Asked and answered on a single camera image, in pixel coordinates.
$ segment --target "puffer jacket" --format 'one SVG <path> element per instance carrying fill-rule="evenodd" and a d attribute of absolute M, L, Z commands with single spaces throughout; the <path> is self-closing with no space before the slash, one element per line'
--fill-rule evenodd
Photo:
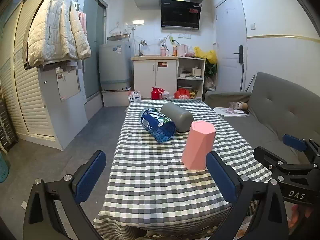
<path fill-rule="evenodd" d="M 68 0 L 44 0 L 29 31 L 30 66 L 90 56 L 90 46 L 73 3 Z"/>

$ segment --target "floor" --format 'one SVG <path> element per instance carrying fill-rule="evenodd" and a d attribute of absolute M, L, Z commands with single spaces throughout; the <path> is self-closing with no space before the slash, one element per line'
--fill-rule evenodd
<path fill-rule="evenodd" d="M 60 180 L 65 174 L 73 174 L 99 149 L 106 153 L 107 164 L 89 199 L 81 204 L 90 221 L 96 217 L 104 202 L 125 109 L 126 107 L 101 108 L 64 151 L 24 140 L 19 140 L 10 149 L 7 156 L 10 163 L 9 175 L 0 183 L 0 216 L 17 240 L 22 240 L 25 214 L 21 204 L 28 201 L 34 180 L 41 178 L 49 182 Z M 69 237 L 76 239 L 61 205 L 57 207 Z"/>

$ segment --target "teal basket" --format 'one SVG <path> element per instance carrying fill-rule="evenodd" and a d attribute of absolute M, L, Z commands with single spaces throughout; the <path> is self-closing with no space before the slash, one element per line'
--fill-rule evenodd
<path fill-rule="evenodd" d="M 0 183 L 4 182 L 4 180 L 7 178 L 9 173 L 9 169 L 7 164 L 5 163 L 4 158 L 2 157 L 2 154 L 0 153 Z"/>

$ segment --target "pink bottle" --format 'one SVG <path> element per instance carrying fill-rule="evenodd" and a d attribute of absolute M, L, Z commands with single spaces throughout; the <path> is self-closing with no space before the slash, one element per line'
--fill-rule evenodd
<path fill-rule="evenodd" d="M 181 161 L 188 170 L 203 171 L 205 158 L 212 150 L 216 129 L 212 123 L 200 120 L 191 123 Z"/>

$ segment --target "gray bottle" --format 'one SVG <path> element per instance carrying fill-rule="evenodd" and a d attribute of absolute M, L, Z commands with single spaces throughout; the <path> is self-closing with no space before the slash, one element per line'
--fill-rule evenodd
<path fill-rule="evenodd" d="M 193 115 L 189 111 L 175 103 L 168 102 L 162 106 L 160 112 L 174 122 L 178 132 L 187 132 L 190 130 L 191 123 L 193 122 Z"/>

